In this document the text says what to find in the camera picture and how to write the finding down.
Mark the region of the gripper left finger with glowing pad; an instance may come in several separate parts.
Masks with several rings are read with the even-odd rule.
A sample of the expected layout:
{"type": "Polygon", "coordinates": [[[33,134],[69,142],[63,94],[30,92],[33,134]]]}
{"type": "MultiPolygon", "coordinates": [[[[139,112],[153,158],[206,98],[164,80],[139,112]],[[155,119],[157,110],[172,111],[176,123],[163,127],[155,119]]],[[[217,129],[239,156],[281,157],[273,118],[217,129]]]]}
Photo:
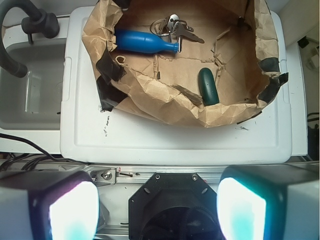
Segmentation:
{"type": "Polygon", "coordinates": [[[99,221],[99,193],[78,171],[2,171],[2,240],[92,240],[99,221]]]}

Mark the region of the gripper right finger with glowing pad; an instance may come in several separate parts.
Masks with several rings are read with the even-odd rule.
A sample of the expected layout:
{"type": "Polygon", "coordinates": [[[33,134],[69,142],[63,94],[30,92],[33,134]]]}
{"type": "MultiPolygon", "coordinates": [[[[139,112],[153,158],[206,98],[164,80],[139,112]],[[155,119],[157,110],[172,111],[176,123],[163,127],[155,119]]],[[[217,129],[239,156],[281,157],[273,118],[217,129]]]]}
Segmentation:
{"type": "Polygon", "coordinates": [[[320,165],[230,165],[216,209],[227,240],[318,240],[320,165]]]}

